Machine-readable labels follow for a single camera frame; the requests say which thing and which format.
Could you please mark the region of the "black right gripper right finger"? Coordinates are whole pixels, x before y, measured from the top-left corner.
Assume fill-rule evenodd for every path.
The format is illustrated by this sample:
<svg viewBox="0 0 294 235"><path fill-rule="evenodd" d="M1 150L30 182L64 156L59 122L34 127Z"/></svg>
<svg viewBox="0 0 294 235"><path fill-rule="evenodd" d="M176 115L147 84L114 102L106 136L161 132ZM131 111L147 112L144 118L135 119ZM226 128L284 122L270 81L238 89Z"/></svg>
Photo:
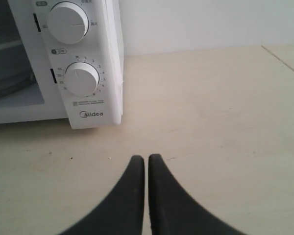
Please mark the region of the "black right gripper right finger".
<svg viewBox="0 0 294 235"><path fill-rule="evenodd" d="M180 185L160 154L148 158L148 206L153 235L239 235Z"/></svg>

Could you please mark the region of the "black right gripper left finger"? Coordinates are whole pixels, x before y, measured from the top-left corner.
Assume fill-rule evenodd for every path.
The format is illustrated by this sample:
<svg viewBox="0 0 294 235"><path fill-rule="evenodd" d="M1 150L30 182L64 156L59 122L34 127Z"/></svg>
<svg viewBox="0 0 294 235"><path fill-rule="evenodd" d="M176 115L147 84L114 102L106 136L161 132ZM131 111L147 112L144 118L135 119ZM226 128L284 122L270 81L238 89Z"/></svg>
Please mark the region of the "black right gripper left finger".
<svg viewBox="0 0 294 235"><path fill-rule="evenodd" d="M107 196L63 235L141 235L145 207L145 162L131 157Z"/></svg>

